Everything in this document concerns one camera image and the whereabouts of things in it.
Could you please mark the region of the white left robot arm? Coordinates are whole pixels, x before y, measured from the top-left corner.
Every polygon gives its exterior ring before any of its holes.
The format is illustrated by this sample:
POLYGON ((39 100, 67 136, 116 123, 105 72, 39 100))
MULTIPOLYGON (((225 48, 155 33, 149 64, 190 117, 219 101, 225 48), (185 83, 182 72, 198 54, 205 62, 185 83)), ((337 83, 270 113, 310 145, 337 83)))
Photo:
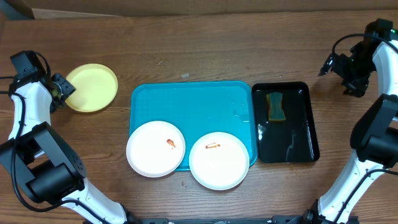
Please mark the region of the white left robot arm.
POLYGON ((107 198, 87 178, 78 154, 51 127, 50 114, 75 91, 61 74, 19 73, 7 95, 14 102, 14 126, 1 144, 1 165, 12 179, 14 192, 29 210, 29 204, 47 202, 48 212, 66 207, 90 223, 135 223, 120 203, 107 198))

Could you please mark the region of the orange green sponge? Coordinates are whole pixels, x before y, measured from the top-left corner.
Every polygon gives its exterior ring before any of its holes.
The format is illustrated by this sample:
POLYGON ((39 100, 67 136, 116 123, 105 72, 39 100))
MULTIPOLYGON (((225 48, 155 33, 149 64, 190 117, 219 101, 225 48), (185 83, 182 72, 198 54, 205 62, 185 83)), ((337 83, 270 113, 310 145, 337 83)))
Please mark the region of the orange green sponge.
POLYGON ((285 114, 282 109, 283 94, 272 92, 266 95, 267 115, 269 121, 284 121, 285 114))

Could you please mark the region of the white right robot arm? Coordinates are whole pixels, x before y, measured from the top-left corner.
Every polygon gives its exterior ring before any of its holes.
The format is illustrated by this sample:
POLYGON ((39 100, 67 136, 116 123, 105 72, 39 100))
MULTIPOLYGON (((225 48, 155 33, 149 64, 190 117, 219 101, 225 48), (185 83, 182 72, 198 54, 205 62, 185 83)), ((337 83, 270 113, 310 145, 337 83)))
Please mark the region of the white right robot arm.
POLYGON ((391 174, 397 163, 397 41, 380 44, 373 53, 379 98, 355 125, 351 155, 331 188, 295 223, 353 223, 352 209, 371 184, 391 174))

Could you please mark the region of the yellow plate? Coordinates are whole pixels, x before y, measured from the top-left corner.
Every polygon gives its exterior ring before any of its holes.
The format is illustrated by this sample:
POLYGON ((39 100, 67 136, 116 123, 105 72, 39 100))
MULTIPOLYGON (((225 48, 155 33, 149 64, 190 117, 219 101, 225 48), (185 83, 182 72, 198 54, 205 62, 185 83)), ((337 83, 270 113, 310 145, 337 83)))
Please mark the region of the yellow plate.
POLYGON ((118 92, 114 72, 101 64, 81 65, 67 75, 75 91, 66 99, 67 105, 79 112, 91 113, 107 107, 118 92))

